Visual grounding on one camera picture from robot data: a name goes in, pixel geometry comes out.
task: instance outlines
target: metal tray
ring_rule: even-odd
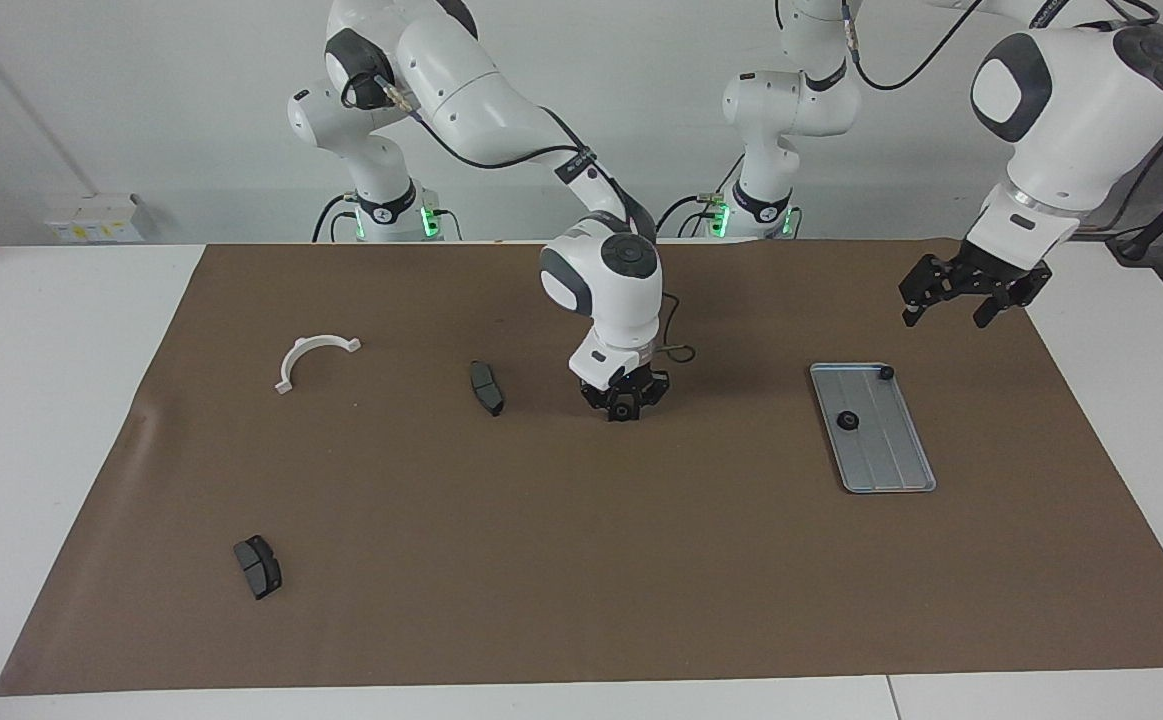
[[[937,489],[892,366],[819,363],[811,377],[843,487],[859,496]]]

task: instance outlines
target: white table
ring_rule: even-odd
[[[201,247],[0,250],[0,670]],[[1029,309],[1163,544],[1163,284],[1064,245]],[[1163,670],[0,698],[0,717],[1163,717]]]

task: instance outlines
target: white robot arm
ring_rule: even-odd
[[[443,240],[433,209],[438,198],[408,174],[404,150],[372,135],[406,117],[402,111],[344,108],[328,79],[314,81],[288,100],[288,123],[307,145],[345,161],[354,179],[361,240],[418,242]]]
[[[348,108],[402,111],[473,167],[545,165],[585,204],[590,214],[541,252],[541,283],[594,320],[568,363],[586,400],[637,419],[669,388],[650,366],[663,283],[652,220],[558,115],[509,85],[476,35],[461,0],[335,0],[326,64]]]
[[[906,325],[957,295],[989,295],[973,315],[978,327],[1029,305],[1051,277],[1048,251],[1163,136],[1163,24],[1113,8],[1101,0],[978,6],[1030,27],[991,50],[971,92],[977,117],[1015,152],[959,254],[925,256],[901,283]]]
[[[843,135],[856,122],[861,90],[847,73],[841,3],[780,0],[782,49],[799,72],[747,72],[728,83],[723,114],[745,142],[745,159],[713,223],[719,237],[782,231],[800,163],[791,138]]]

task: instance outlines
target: white plastic bracket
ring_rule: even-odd
[[[279,395],[286,395],[292,392],[292,368],[300,361],[304,355],[313,350],[316,347],[329,347],[335,345],[342,348],[345,352],[357,351],[362,347],[358,338],[345,340],[341,336],[334,336],[334,334],[321,334],[319,337],[300,337],[292,345],[292,350],[288,350],[288,355],[284,357],[283,365],[279,365],[279,384],[276,384],[276,391],[279,391]]]

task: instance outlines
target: wall socket box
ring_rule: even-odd
[[[47,228],[60,242],[147,242],[155,231],[136,195],[49,197]]]

